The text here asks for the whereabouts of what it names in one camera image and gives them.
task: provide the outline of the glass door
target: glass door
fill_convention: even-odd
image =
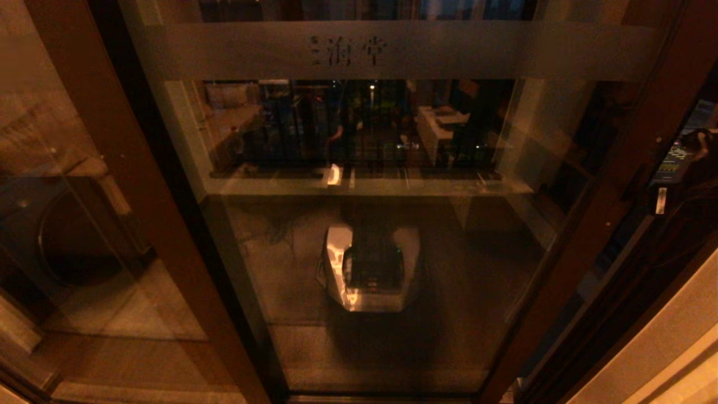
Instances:
[[[132,99],[135,56],[90,6]],[[146,136],[181,160],[166,177],[190,182],[256,362],[292,393],[407,395],[478,391],[563,241],[590,237],[575,224],[677,10],[119,6],[169,134]]]

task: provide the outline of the tiled floor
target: tiled floor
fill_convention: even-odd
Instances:
[[[359,214],[421,231],[429,279],[403,313],[348,313],[314,279],[342,201],[225,202],[290,387],[475,390],[543,250],[525,229],[464,233],[446,198],[372,201]]]

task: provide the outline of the floor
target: floor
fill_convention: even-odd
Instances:
[[[417,225],[429,279],[403,313],[348,313],[314,278],[325,231],[346,206],[331,197],[225,200],[290,388],[475,390],[542,248],[525,229],[465,233],[446,198],[354,204],[393,226]]]
[[[75,288],[42,324],[29,362],[58,377],[58,400],[242,403],[220,357],[159,259]]]

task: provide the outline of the glass panel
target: glass panel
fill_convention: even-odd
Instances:
[[[0,52],[13,55],[0,71],[4,375],[63,402],[204,403],[217,392],[243,402],[24,4],[3,1],[0,15]]]
[[[595,303],[595,298],[609,281],[616,274],[623,275],[630,272],[632,267],[625,267],[625,263],[630,260],[636,262],[636,258],[629,254],[633,252],[637,243],[644,242],[648,237],[660,239],[660,242],[653,242],[655,245],[663,246],[654,247],[656,251],[645,247],[645,242],[644,252],[641,253],[640,249],[638,251],[639,254],[646,256],[661,257],[661,260],[657,260],[652,265],[656,270],[660,268],[662,271],[668,270],[667,265],[676,264],[680,258],[691,257],[695,249],[705,243],[705,239],[701,237],[706,235],[707,230],[702,229],[701,226],[681,228],[680,231],[674,232],[666,229],[673,226],[680,227],[676,224],[680,221],[695,222],[695,216],[692,215],[700,211],[700,208],[695,206],[711,203],[709,201],[712,198],[711,184],[708,180],[716,175],[716,166],[711,159],[715,157],[718,145],[714,140],[718,134],[717,88],[718,61],[697,94],[694,106],[686,114],[683,126],[673,134],[671,148],[645,190],[651,197],[644,198],[645,201],[637,203],[637,206],[631,209],[596,258],[594,266],[586,271],[576,293],[544,335],[540,347],[533,353],[532,358],[524,364],[519,375],[526,379],[522,387],[533,382],[535,374],[544,364],[543,361],[558,349],[586,310]],[[670,220],[668,223],[662,220],[654,222],[656,219],[673,217],[675,217],[673,222]]]
[[[671,15],[644,1],[122,7],[290,389],[403,393],[479,388]]]

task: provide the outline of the wall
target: wall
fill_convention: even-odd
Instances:
[[[569,404],[715,403],[718,250]]]

